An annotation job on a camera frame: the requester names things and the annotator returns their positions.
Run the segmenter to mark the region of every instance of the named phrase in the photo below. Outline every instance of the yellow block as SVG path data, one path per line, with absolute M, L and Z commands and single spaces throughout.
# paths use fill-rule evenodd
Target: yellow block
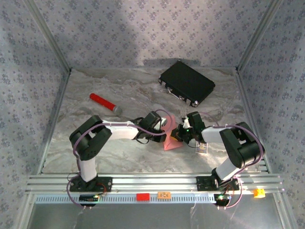
M 158 199 L 171 199 L 172 195 L 171 192 L 158 192 Z
M 255 189 L 253 191 L 253 194 L 254 194 L 254 198 L 264 198 L 264 197 L 266 197 L 265 190 L 262 189 L 262 188 Z

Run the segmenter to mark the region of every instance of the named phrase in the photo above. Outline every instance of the small orange sticker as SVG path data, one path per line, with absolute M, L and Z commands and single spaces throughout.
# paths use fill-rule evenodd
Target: small orange sticker
M 158 192 L 158 199 L 171 199 L 171 192 Z

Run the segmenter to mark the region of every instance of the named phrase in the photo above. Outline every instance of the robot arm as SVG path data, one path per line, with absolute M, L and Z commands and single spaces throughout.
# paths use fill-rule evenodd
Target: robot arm
M 111 125 L 113 122 L 101 120 L 97 115 L 92 116 L 75 130 L 69 138 L 72 147 L 74 147 L 77 140 L 90 128 L 99 124 L 105 124 L 93 129 L 91 131 L 92 134 L 86 134 L 76 146 L 82 181 L 87 183 L 97 177 L 95 157 L 108 140 L 146 138 L 155 142 L 163 142 L 166 138 L 166 135 L 153 136 L 129 125 L 136 125 L 149 132 L 160 134 L 163 132 L 160 126 L 165 125 L 165 122 L 166 119 L 161 118 L 154 111 L 150 112 L 145 118 L 137 118 L 119 123 L 119 125 L 118 123 Z
M 254 135 L 250 127 L 241 122 L 227 127 L 205 127 L 198 112 L 188 114 L 177 129 L 171 134 L 178 141 L 189 143 L 195 139 L 201 143 L 223 143 L 228 153 L 228 158 L 217 168 L 212 170 L 212 176 L 208 179 L 214 189 L 231 181 L 234 175 L 243 171 L 247 166 L 257 163 L 264 154 L 264 148 Z

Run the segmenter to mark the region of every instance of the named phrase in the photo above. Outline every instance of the red block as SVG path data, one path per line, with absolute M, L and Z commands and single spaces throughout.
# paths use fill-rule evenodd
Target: red block
M 137 201 L 149 201 L 151 195 L 149 193 L 137 193 Z

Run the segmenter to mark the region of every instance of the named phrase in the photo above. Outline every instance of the marble surface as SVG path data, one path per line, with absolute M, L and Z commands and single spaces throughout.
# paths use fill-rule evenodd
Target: marble surface
M 197 68 L 213 80 L 214 91 L 197 107 L 168 94 L 158 83 L 165 69 L 98 69 L 73 70 L 67 84 L 59 117 L 44 164 L 44 173 L 76 172 L 75 157 L 69 142 L 70 134 L 92 115 L 107 121 L 127 121 L 146 116 L 150 111 L 165 109 L 175 115 L 176 121 L 193 111 L 212 115 L 221 125 L 245 121 L 235 77 L 228 71 Z M 89 98 L 96 93 L 123 109 L 120 117 Z M 213 125 L 203 117 L 206 125 Z M 183 147 L 164 151 L 162 143 L 141 145 L 131 140 L 108 141 L 96 157 L 100 173 L 127 172 L 210 172 L 227 158 L 222 144 L 209 144 L 208 155 L 195 153 Z

